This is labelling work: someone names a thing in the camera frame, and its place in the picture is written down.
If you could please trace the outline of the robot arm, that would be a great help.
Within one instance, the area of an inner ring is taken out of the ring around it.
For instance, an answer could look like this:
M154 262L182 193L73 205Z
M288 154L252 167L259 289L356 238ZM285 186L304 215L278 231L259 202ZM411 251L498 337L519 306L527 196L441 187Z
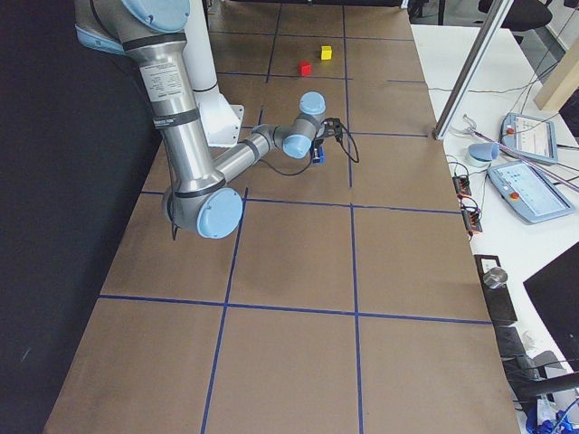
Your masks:
M242 217L242 198L228 183L272 149L301 159L321 129L326 101L315 92L299 101L288 126L260 125L241 143L227 138L226 151L210 153L216 137L241 123L219 90L207 23L200 1L77 1L79 42L125 55L143 79L172 172L163 198L175 230L207 239L232 233Z

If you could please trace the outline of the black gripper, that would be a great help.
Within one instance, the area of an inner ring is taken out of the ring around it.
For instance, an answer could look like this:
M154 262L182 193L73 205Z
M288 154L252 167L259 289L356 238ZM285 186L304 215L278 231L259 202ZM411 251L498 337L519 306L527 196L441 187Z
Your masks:
M310 160L311 160L311 161L312 161L312 156L313 156L313 149L314 149L315 147L318 147L318 146L322 146L322 147L323 147L323 142L324 142L324 139L323 139L323 138L316 138L316 139L312 142L312 145L311 145L311 148L310 148Z

